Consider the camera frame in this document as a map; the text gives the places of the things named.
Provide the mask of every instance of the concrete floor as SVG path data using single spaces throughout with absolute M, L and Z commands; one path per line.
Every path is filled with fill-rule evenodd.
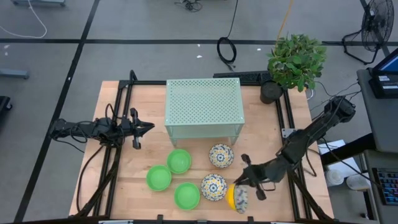
M 65 8 L 34 5 L 48 28 L 46 39 L 79 39 L 94 0 L 67 0 Z M 172 0 L 101 0 L 88 34 L 89 39 L 218 39 L 228 33 L 235 1 L 203 0 L 203 9 L 189 13 Z M 289 0 L 240 1 L 231 39 L 275 40 Z M 286 33 L 305 33 L 320 40 L 340 41 L 360 28 L 363 10 L 359 1 L 300 0 L 285 25 Z M 41 35 L 42 28 L 30 10 L 0 2 L 0 26 L 24 35 Z M 0 30 L 1 38 L 13 38 Z M 390 41 L 398 41 L 393 32 Z M 265 70 L 271 45 L 237 45 L 236 72 Z M 57 104 L 77 44 L 0 44 L 0 67 L 30 71 L 30 79 L 0 78 L 0 95 L 12 98 L 14 108 L 0 130 L 0 223 L 12 222 L 45 132 Z M 371 58 L 362 47 L 356 54 Z M 356 71 L 366 68 L 349 58 L 342 47 L 327 47 L 323 76 L 318 79 L 330 93 L 356 81 Z M 377 62 L 383 59 L 382 53 Z M 206 44 L 86 44 L 63 106 L 61 118 L 91 119 L 103 80 L 127 79 L 133 69 L 140 80 L 210 78 L 229 72 L 219 60 L 216 45 Z M 359 89 L 353 86 L 345 93 Z M 317 85 L 310 108 L 326 100 Z M 362 96 L 352 100 L 357 113 L 351 122 L 327 134 L 328 140 L 352 141 L 370 132 Z M 321 107 L 312 111 L 316 116 Z M 52 142 L 40 173 L 25 221 L 67 217 L 83 155 L 70 146 Z M 330 189 L 336 218 L 347 222 L 374 223 L 359 217 L 365 212 L 362 193 L 346 187 Z

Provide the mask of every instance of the green bowl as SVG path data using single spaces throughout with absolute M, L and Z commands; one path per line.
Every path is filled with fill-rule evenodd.
M 170 185 L 171 181 L 172 173 L 166 166 L 153 166 L 147 173 L 147 185 L 152 190 L 164 190 Z
M 200 201 L 200 192 L 193 183 L 180 184 L 174 192 L 175 204 L 183 210 L 194 209 Z
M 175 174 L 182 174 L 191 167 L 191 155 L 183 149 L 174 149 L 167 157 L 167 167 Z

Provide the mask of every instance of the monitor screen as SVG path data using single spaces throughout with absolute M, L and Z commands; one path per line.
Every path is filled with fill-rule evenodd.
M 380 70 L 387 72 L 398 72 L 398 55 L 390 59 L 384 65 L 382 65 Z

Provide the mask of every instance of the black fan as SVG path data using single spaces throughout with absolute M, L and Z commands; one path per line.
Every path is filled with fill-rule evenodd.
M 363 14 L 361 30 L 343 37 L 344 53 L 361 61 L 365 65 L 373 63 L 377 52 L 388 41 L 392 25 L 394 24 L 394 6 L 391 0 L 372 0 L 369 4 L 363 2 L 365 13 Z M 374 52 L 371 62 L 365 62 L 347 51 L 346 38 L 354 36 L 351 41 L 362 32 L 362 44 L 366 50 Z

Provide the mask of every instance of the wooden tabletop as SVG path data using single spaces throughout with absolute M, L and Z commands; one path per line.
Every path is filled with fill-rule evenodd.
M 114 104 L 118 82 L 103 82 L 95 109 L 94 118 L 104 117 L 105 106 Z M 114 219 L 145 219 L 154 220 L 158 214 L 163 214 L 165 220 L 213 220 L 213 221 L 245 221 L 253 216 L 255 221 L 293 221 L 292 203 L 290 201 L 287 178 L 276 184 L 276 190 L 266 192 L 267 199 L 259 201 L 255 190 L 249 189 L 249 203 L 245 214 L 241 215 L 229 208 L 226 200 L 211 202 L 201 195 L 199 205 L 190 211 L 177 208 L 174 204 L 174 190 L 183 182 L 192 182 L 200 187 L 200 182 L 207 174 L 215 173 L 223 176 L 228 184 L 238 178 L 244 167 L 240 155 L 250 155 L 253 164 L 260 164 L 275 158 L 275 153 L 281 148 L 280 128 L 275 103 L 265 105 L 259 99 L 259 86 L 242 86 L 245 125 L 235 145 L 231 146 L 235 160 L 231 166 L 218 169 L 208 158 L 210 148 L 218 143 L 230 145 L 229 139 L 185 139 L 177 142 L 177 147 L 187 150 L 192 155 L 192 166 L 184 174 L 173 174 L 171 185 L 162 192 L 154 192 L 146 185 L 146 174 L 151 166 L 166 163 L 168 154 L 174 149 L 164 126 L 165 85 L 134 85 L 130 108 L 135 107 L 139 119 L 155 124 L 142 139 L 142 149 L 132 148 L 132 137 L 126 138 L 119 165 L 118 179 L 113 199 L 111 218 Z M 296 128 L 305 128 L 311 123 L 307 99 L 304 93 L 289 90 L 290 102 L 294 114 Z M 82 167 L 99 148 L 98 141 L 89 140 L 86 146 Z M 317 149 L 316 144 L 310 148 Z M 81 183 L 80 207 L 90 199 L 98 186 L 101 166 L 103 164 L 103 149 L 88 165 Z M 309 152 L 310 161 L 318 176 L 305 174 L 307 189 L 326 214 L 333 217 L 325 177 L 323 175 L 320 156 Z M 305 160 L 303 166 L 309 169 Z M 273 188 L 265 184 L 264 188 Z M 108 190 L 104 191 L 101 212 L 104 213 Z M 301 217 L 304 217 L 302 197 L 297 189 Z M 76 192 L 73 198 L 70 214 L 75 214 Z

